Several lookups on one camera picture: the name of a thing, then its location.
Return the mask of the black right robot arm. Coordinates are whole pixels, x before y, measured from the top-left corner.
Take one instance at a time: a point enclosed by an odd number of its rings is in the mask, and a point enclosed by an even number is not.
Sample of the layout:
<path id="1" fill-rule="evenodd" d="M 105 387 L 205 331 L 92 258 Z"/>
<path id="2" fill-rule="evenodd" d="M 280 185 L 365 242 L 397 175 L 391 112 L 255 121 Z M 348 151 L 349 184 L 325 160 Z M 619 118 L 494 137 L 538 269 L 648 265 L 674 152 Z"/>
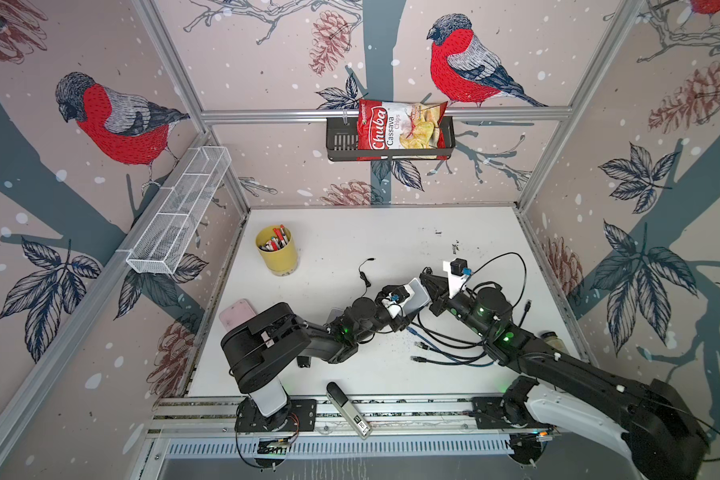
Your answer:
<path id="1" fill-rule="evenodd" d="M 502 399 L 508 423 L 544 423 L 595 441 L 632 461 L 647 479 L 693 479 L 707 435 L 669 384 L 611 374 L 560 352 L 512 321 L 499 288 L 453 293 L 425 268 L 419 281 L 434 315 L 451 313 L 476 332 L 487 356 L 517 373 Z"/>

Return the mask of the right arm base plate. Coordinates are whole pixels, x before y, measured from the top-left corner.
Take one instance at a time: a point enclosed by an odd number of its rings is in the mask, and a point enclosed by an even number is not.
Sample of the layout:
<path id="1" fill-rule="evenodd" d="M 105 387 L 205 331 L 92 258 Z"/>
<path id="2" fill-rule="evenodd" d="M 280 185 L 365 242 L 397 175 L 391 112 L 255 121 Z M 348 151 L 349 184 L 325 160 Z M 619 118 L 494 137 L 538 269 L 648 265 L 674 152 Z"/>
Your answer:
<path id="1" fill-rule="evenodd" d="M 470 415 L 477 428 L 552 430 L 550 424 L 537 421 L 523 403 L 505 401 L 501 396 L 473 397 Z"/>

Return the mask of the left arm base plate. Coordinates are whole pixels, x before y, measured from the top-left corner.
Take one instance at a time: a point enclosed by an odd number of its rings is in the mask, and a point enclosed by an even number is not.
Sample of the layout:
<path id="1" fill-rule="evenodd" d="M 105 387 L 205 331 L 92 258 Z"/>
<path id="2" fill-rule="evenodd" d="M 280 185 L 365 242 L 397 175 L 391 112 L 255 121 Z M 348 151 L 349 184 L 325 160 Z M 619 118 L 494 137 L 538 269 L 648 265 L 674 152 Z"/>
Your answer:
<path id="1" fill-rule="evenodd" d="M 317 401 L 288 398 L 286 405 L 272 416 L 264 416 L 252 398 L 245 398 L 236 411 L 238 433 L 312 432 L 315 428 Z"/>

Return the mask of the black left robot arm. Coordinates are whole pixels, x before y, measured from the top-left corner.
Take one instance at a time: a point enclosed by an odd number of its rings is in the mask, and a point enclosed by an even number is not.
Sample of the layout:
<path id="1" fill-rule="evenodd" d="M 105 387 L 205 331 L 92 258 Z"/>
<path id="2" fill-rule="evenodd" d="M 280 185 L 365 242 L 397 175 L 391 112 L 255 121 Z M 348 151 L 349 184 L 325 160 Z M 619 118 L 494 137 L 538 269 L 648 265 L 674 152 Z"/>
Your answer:
<path id="1" fill-rule="evenodd" d="M 384 287 L 374 299 L 362 296 L 325 324 L 309 322 L 279 302 L 229 330 L 220 348 L 239 392 L 268 421 L 281 425 L 291 414 L 280 373 L 300 357 L 339 364 L 380 334 L 397 332 L 412 320 L 405 308 L 415 296 L 409 285 Z"/>

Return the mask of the white network switch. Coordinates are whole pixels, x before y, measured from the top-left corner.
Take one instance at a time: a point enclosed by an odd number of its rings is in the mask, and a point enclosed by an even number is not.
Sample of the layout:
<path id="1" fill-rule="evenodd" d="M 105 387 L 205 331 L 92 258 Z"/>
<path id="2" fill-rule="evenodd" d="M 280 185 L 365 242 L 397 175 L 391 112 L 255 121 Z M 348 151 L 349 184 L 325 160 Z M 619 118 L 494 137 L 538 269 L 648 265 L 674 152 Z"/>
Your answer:
<path id="1" fill-rule="evenodd" d="M 404 289 L 407 297 L 400 302 L 402 314 L 404 316 L 415 316 L 431 303 L 428 291 L 418 278 L 413 278 L 410 282 L 405 284 Z"/>

